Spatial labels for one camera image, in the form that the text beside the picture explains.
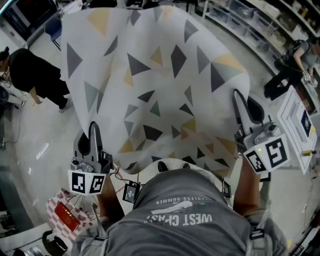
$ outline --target gray t-shirt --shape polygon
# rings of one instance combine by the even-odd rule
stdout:
[[[303,41],[300,47],[304,50],[304,54],[301,56],[301,62],[304,70],[308,70],[308,68],[312,68],[315,64],[319,64],[320,57],[318,54],[314,54],[311,44],[307,41]]]
[[[264,211],[244,218],[233,211],[212,182],[194,170],[158,174],[140,191],[133,210],[107,230],[105,255],[244,256],[247,239]],[[274,256],[287,256],[287,242],[268,218],[264,228]],[[100,255],[97,227],[79,235],[72,256]]]

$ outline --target floor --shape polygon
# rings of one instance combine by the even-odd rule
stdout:
[[[271,78],[261,61],[235,37],[210,20],[205,21],[205,26],[246,68],[251,90],[261,95],[262,85]],[[50,42],[47,34],[40,36],[30,50],[60,67],[60,51]],[[37,226],[48,218],[46,201],[61,187],[69,188],[68,169],[73,156],[73,141],[81,126],[73,107],[61,114],[48,99],[44,99],[40,105],[34,105],[30,96],[21,110],[13,109],[11,116],[4,121],[6,140],[16,140],[18,137],[16,144],[6,145],[6,150],[11,171],[18,180],[15,183],[20,197],[23,197],[22,203],[31,221]],[[133,177],[122,173],[122,176],[124,179],[137,180],[137,175]],[[139,180],[146,182],[150,176],[150,173],[142,172]],[[112,182],[118,191],[118,197],[122,198],[124,181],[115,179],[113,175]],[[309,173],[303,175],[299,171],[282,170],[272,173],[270,199],[273,219],[293,244],[300,238],[319,205],[319,195],[320,179],[312,181]],[[120,201],[125,213],[130,211],[132,205]]]

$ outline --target black pants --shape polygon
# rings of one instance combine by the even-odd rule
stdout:
[[[54,104],[58,105],[59,109],[63,109],[68,101],[64,95],[70,93],[66,82],[60,79],[51,81],[47,89],[45,96]]]
[[[283,67],[279,74],[274,76],[265,86],[266,94],[270,96],[270,99],[273,101],[274,99],[280,97],[282,94],[286,93],[289,89],[289,86],[296,87],[303,77],[303,73],[298,71],[299,68],[291,68],[288,66]],[[278,87],[282,80],[288,79],[288,84],[284,87]]]

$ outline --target plastic container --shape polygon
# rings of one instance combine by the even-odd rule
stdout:
[[[238,0],[232,0],[230,10],[245,19],[251,19],[254,15],[255,8],[251,8]]]
[[[279,31],[275,31],[270,37],[270,42],[277,48],[282,48],[286,41],[286,38],[283,37]]]
[[[271,35],[275,30],[278,29],[277,25],[274,25],[272,21],[267,21],[265,18],[263,18],[261,15],[259,15],[258,11],[255,11],[253,13],[253,23],[252,26],[260,30],[261,32],[266,33],[267,35]]]
[[[276,53],[271,47],[269,48],[269,50],[265,54],[266,61],[271,65],[274,65],[275,60],[277,60],[279,57],[280,57],[280,55],[278,53]]]
[[[264,38],[260,37],[256,32],[252,31],[250,28],[247,28],[244,37],[255,48],[261,48],[267,43],[267,41]]]
[[[219,8],[212,7],[212,10],[211,10],[210,14],[212,16],[217,17],[218,20],[221,21],[221,22],[226,23],[228,21],[228,14],[225,11],[223,11],[223,10],[221,10]]]
[[[239,21],[231,15],[229,15],[228,17],[227,24],[230,28],[235,30],[241,36],[243,36],[246,32],[246,26],[241,21]]]

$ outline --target cable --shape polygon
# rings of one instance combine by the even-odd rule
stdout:
[[[7,143],[13,143],[13,144],[15,144],[15,143],[17,143],[17,141],[19,140],[19,135],[20,135],[20,121],[21,121],[21,110],[19,109],[19,111],[20,111],[20,115],[19,115],[19,130],[18,130],[18,137],[16,138],[16,140],[15,141],[5,141],[4,142],[4,144],[7,144]]]

